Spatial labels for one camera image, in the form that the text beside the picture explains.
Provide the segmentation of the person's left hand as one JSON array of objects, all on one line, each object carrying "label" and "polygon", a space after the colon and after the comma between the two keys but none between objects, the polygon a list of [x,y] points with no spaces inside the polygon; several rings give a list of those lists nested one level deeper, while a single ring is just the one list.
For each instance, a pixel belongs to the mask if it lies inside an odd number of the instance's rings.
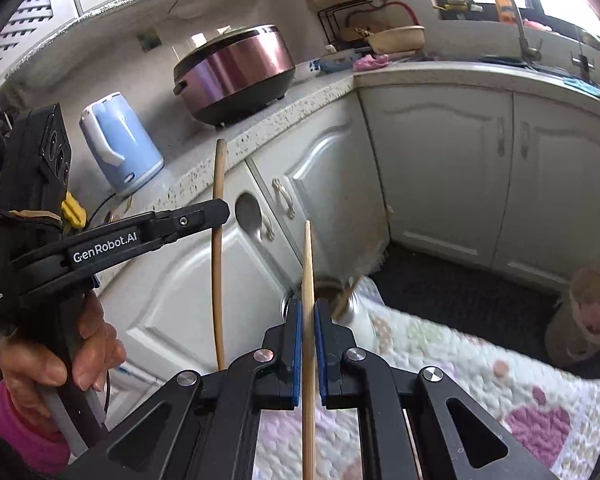
[{"label": "person's left hand", "polygon": [[58,433],[38,386],[60,387],[69,378],[83,391],[102,390],[108,370],[126,360],[117,331],[104,319],[94,292],[85,295],[78,322],[82,346],[68,368],[53,352],[17,335],[0,343],[0,367],[12,405],[30,429],[44,437]]}]

